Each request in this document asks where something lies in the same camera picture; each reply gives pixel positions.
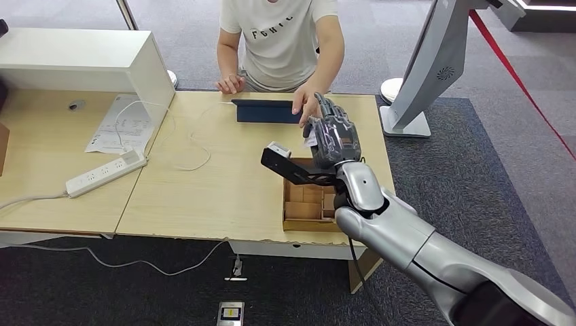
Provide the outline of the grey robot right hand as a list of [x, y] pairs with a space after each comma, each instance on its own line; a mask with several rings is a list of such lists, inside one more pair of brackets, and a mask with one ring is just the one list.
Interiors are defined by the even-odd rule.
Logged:
[[355, 124], [341, 106], [318, 92], [320, 117], [308, 118], [303, 130], [317, 168], [328, 169], [343, 161], [360, 161], [361, 146]]

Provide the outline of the person's left hand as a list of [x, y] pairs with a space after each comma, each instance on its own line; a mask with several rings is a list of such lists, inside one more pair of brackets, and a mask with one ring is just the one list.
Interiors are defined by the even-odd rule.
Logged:
[[291, 112], [293, 115], [301, 114], [298, 123], [300, 128], [306, 125], [310, 116], [321, 116], [319, 103], [315, 97], [315, 94], [320, 90], [314, 83], [307, 81], [294, 92]]

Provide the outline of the person's right hand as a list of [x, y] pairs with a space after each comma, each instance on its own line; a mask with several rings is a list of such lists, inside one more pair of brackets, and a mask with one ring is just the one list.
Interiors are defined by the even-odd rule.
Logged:
[[217, 89], [223, 94], [237, 94], [242, 92], [246, 86], [246, 80], [237, 74], [230, 74], [222, 77], [215, 83]]

